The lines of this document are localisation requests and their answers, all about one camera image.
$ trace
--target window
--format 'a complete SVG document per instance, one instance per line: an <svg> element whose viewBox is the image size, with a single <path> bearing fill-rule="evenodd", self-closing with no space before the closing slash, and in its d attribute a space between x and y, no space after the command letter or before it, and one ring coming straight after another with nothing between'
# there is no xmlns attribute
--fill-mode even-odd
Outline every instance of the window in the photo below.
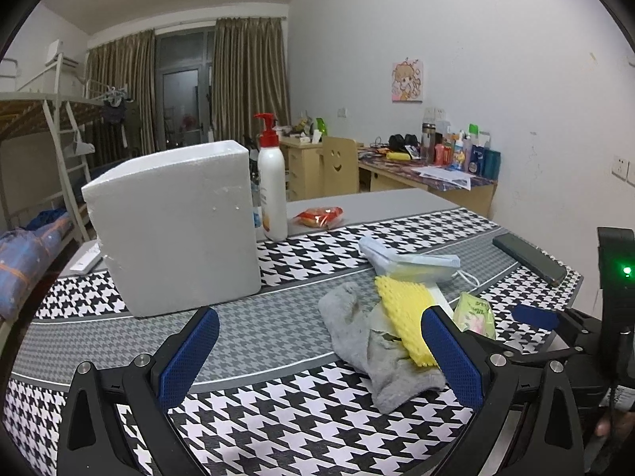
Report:
<svg viewBox="0 0 635 476"><path fill-rule="evenodd" d="M207 142L212 123L214 29L158 36L156 51L159 147Z"/></svg>

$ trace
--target blue blanket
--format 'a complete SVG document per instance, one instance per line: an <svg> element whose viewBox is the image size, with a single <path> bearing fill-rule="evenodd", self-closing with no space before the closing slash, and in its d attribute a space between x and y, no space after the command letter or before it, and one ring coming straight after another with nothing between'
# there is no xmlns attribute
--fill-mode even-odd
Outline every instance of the blue blanket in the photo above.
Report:
<svg viewBox="0 0 635 476"><path fill-rule="evenodd" d="M0 315L6 320L17 317L71 228L71 218L64 213L37 230L16 229L0 236Z"/></svg>

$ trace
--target curtain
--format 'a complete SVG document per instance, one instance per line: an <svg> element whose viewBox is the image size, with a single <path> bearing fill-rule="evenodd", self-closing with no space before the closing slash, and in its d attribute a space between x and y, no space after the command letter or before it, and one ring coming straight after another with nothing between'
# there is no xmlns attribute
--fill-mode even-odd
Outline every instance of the curtain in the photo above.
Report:
<svg viewBox="0 0 635 476"><path fill-rule="evenodd" d="M87 79L113 85L128 84L128 95L139 104L141 155L155 151L154 141L154 30L128 35L88 51ZM87 131L95 153L92 165L101 166L123 159L123 140L119 127L94 123Z"/></svg>
<svg viewBox="0 0 635 476"><path fill-rule="evenodd" d="M290 124L287 68L280 18L219 19L215 26L212 116L217 139L256 139L274 113Z"/></svg>

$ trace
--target hand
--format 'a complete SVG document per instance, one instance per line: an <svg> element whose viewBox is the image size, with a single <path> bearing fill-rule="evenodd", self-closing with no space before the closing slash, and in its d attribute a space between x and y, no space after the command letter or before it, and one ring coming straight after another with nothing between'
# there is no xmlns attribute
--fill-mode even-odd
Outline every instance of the hand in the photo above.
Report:
<svg viewBox="0 0 635 476"><path fill-rule="evenodd" d="M599 420L598 425L596 426L595 434L598 437L605 437L611 432L611 421L608 413L609 412L606 412L604 414L604 417ZM615 427L615 435L619 439L624 440L631 434L633 426L635 426L635 413L616 412L613 423Z"/></svg>

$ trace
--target snack packet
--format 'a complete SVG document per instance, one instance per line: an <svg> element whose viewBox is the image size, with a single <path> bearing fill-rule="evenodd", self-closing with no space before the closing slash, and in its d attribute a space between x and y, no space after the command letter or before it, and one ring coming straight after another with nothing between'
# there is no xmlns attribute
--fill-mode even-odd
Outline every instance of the snack packet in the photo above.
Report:
<svg viewBox="0 0 635 476"><path fill-rule="evenodd" d="M484 299L462 292L452 320L461 331L469 329L496 340L494 313L491 311L490 304Z"/></svg>
<svg viewBox="0 0 635 476"><path fill-rule="evenodd" d="M306 227L331 229L341 222L342 213L341 207L312 207L302 211L295 219Z"/></svg>

